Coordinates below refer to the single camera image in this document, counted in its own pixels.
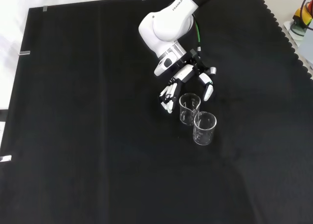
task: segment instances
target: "green cable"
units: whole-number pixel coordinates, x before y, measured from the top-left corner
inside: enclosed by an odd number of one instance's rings
[[[196,22],[196,21],[195,21],[195,23],[196,23],[197,34],[198,34],[198,42],[200,42],[200,33],[199,33],[198,24],[197,24],[197,22]]]

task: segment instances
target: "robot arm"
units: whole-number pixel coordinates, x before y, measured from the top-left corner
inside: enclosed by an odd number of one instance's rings
[[[194,22],[192,14],[207,1],[209,0],[175,0],[163,10],[148,14],[139,26],[142,39],[159,58],[155,75],[160,76],[172,66],[181,68],[160,95],[161,104],[169,113],[175,107],[182,84],[195,75],[194,66],[186,65],[183,58],[186,51],[177,40],[191,29]],[[208,80],[204,76],[207,75],[204,73],[201,76],[202,82]],[[208,85],[207,93],[204,94],[206,101],[207,96],[212,94],[213,87],[208,83],[205,85]]]

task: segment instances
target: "yellow object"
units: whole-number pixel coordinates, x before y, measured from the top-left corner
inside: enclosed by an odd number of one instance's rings
[[[300,17],[300,11],[301,11],[301,8],[299,8],[296,13],[295,13],[295,16],[297,17]],[[303,8],[303,11],[302,11],[302,19],[303,19],[303,22],[305,25],[309,25],[312,21],[312,16],[311,14],[307,11],[306,7]]]

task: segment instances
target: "black cable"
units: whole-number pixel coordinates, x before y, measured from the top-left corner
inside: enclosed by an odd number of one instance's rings
[[[307,26],[304,21],[303,21],[303,18],[302,18],[302,13],[303,13],[303,8],[304,8],[304,5],[305,5],[305,2],[307,0],[304,0],[303,3],[302,3],[302,6],[301,6],[301,10],[300,10],[300,20],[302,21],[303,25],[308,29],[308,30],[311,30],[313,31],[313,28],[310,28],[309,26]]]

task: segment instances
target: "white wall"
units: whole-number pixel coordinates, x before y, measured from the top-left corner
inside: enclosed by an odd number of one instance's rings
[[[89,0],[0,0],[0,109],[7,109],[28,8]],[[291,20],[303,0],[265,0],[279,23]]]

